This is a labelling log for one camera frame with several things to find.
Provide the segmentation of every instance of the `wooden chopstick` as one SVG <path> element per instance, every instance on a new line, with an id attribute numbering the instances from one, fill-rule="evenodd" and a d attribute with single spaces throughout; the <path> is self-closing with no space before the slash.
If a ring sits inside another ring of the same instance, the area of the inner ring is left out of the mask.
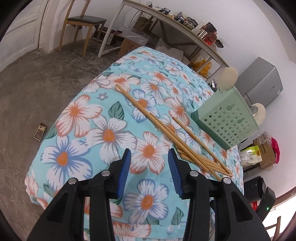
<path id="1" fill-rule="evenodd" d="M 177 149 L 177 152 L 179 153 L 179 155 L 181 156 L 185 156 L 187 159 L 189 158 L 186 154 L 185 154 L 185 152 L 183 152 L 182 150 L 180 150 L 180 149 L 178 149 L 178 148 L 176 148 Z M 218 163 L 216 163 L 216 162 L 214 162 L 214 161 L 211 161 L 211 160 L 207 160 L 207 159 L 204 159 L 204 161 L 206 161 L 207 163 L 208 163 L 208 165 L 209 166 L 211 166 L 211 167 L 215 167 L 217 170 L 219 170 L 218 172 L 220 172 L 220 170 L 221 171 L 223 171 L 223 173 L 222 174 L 224 174 L 224 172 L 225 173 L 227 173 Z"/>
<path id="2" fill-rule="evenodd" d="M 179 154 L 179 155 L 180 155 L 180 157 L 182 159 L 184 159 L 186 161 L 189 161 L 189 162 L 192 162 L 193 164 L 195 164 L 194 161 L 192 161 L 188 156 L 186 156 L 184 154 Z M 209 163 L 208 164 L 213 169 L 213 171 L 218 172 L 218 173 L 221 173 L 221 174 L 224 174 L 224 175 L 227 175 L 227 176 L 232 176 L 232 175 L 228 174 L 223 168 L 215 166 L 214 163 L 215 162 L 212 161 L 212 163 Z"/>
<path id="3" fill-rule="evenodd" d="M 203 147 L 213 158 L 215 161 L 217 161 L 223 169 L 232 175 L 231 171 L 218 159 L 218 157 L 204 144 L 199 138 L 197 138 L 196 135 L 178 118 L 173 116 L 173 119 L 175 122 L 177 122 L 198 144 L 200 144 L 201 147 Z"/>
<path id="4" fill-rule="evenodd" d="M 201 162 L 208 170 L 209 172 L 219 181 L 221 181 L 221 178 L 212 170 L 212 168 L 210 166 L 208 166 L 206 164 L 206 162 L 202 159 L 202 156 L 195 153 L 184 141 L 181 140 L 181 138 L 179 138 L 176 133 L 174 133 L 171 129 L 169 129 L 164 123 L 162 123 L 157 117 L 155 117 L 152 113 L 150 113 L 150 115 L 159 122 L 159 124 L 161 124 L 175 139 L 177 139 L 179 141 L 179 143 L 181 143 L 186 150 L 188 150 L 191 154 L 194 155 L 194 157 L 196 157 L 197 160 L 199 160 L 199 162 Z"/>
<path id="5" fill-rule="evenodd" d="M 126 92 L 123 88 L 121 88 L 118 84 L 116 87 L 122 92 L 122 94 L 136 107 L 138 108 L 156 127 L 158 127 L 164 134 L 166 134 L 177 146 L 186 153 L 193 161 L 195 161 L 204 171 L 208 172 L 208 168 L 201 163 L 191 152 L 188 150 L 183 143 L 180 143 L 177 138 L 170 134 L 170 132 L 159 123 L 144 107 L 142 107 L 133 97 L 130 96 L 128 92 Z"/>

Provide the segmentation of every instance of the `food package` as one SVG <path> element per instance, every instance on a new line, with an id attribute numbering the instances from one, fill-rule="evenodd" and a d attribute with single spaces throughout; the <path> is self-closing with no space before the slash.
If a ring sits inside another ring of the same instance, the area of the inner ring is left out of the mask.
<path id="1" fill-rule="evenodd" d="M 255 165 L 262 161 L 259 146 L 252 146 L 242 150 L 239 154 L 242 166 L 247 167 Z"/>
<path id="2" fill-rule="evenodd" d="M 206 62 L 206 60 L 203 59 L 200 62 L 192 63 L 192 69 L 193 69 L 193 71 L 196 72 L 205 62 Z M 212 67 L 212 63 L 211 62 L 208 62 L 208 64 L 202 70 L 200 70 L 199 74 L 202 77 L 206 78 L 206 76 L 208 75 L 209 70 L 211 69 L 211 67 Z"/>

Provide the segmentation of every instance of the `blue floral fabric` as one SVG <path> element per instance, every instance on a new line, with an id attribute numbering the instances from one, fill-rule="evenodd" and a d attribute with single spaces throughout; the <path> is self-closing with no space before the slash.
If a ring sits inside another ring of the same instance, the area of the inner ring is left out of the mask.
<path id="1" fill-rule="evenodd" d="M 69 178 L 92 178 L 129 148 L 132 161 L 124 196 L 110 200 L 116 240 L 182 240 L 189 202 L 181 200 L 174 190 L 167 162 L 173 144 L 116 84 L 195 152 L 212 160 L 172 117 L 188 125 L 232 171 L 233 182 L 243 192 L 237 147 L 225 151 L 190 118 L 212 90 L 183 63 L 147 47 L 113 63 L 65 108 L 32 162 L 25 178 L 26 191 L 32 202 L 46 208 Z M 213 179 L 199 167 L 190 166 Z M 211 210 L 209 240 L 214 239 L 214 226 Z M 89 240 L 89 199 L 85 202 L 84 238 Z"/>

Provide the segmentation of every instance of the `gray refrigerator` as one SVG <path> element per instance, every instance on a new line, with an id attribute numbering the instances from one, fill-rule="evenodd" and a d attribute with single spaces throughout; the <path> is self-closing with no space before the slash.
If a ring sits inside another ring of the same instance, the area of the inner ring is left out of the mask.
<path id="1" fill-rule="evenodd" d="M 267 107 L 283 90 L 276 67 L 260 57 L 238 77 L 235 87 L 249 107 Z"/>

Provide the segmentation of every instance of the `black cylindrical container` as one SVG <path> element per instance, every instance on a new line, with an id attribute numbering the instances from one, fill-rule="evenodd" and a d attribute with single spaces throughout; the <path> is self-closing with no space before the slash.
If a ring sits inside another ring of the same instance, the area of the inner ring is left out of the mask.
<path id="1" fill-rule="evenodd" d="M 250 203 L 261 200 L 265 190 L 265 182 L 260 176 L 244 183 L 244 196 Z"/>

